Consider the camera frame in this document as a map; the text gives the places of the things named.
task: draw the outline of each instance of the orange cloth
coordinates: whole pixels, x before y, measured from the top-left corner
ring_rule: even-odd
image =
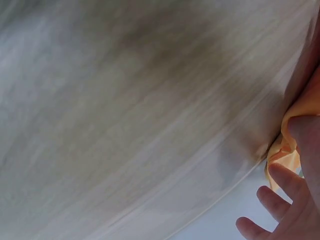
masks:
[[[281,134],[271,146],[267,156],[266,175],[272,189],[278,185],[269,175],[269,165],[279,163],[293,172],[300,167],[300,156],[297,152],[297,143],[290,135],[288,121],[292,117],[305,115],[320,115],[320,67],[317,68],[299,99],[286,112],[281,125]]]

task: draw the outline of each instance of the gray surface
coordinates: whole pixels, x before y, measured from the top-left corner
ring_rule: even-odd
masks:
[[[0,237],[162,240],[205,212],[279,132],[313,11],[312,0],[10,2]]]

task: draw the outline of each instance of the blurry surface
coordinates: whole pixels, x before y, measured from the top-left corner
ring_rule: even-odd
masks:
[[[1,238],[161,240],[277,135],[315,2],[0,8]]]

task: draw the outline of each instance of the fingers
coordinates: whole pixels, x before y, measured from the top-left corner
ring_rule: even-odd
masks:
[[[267,186],[262,186],[256,192],[259,201],[268,210],[271,216],[278,221],[278,223],[285,216],[291,204],[283,200],[278,194],[272,191]]]
[[[235,225],[241,235],[247,240],[266,240],[271,234],[246,217],[240,217]]]
[[[278,163],[270,165],[269,173],[279,187],[282,188],[292,200],[295,200],[297,193],[306,186],[303,178]]]

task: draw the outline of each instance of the hand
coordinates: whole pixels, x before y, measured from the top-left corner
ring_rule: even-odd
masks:
[[[241,217],[236,226],[247,240],[320,240],[320,116],[295,117],[289,131],[296,139],[305,179],[280,164],[270,166],[270,175],[293,203],[260,187],[258,199],[279,224],[269,232]]]

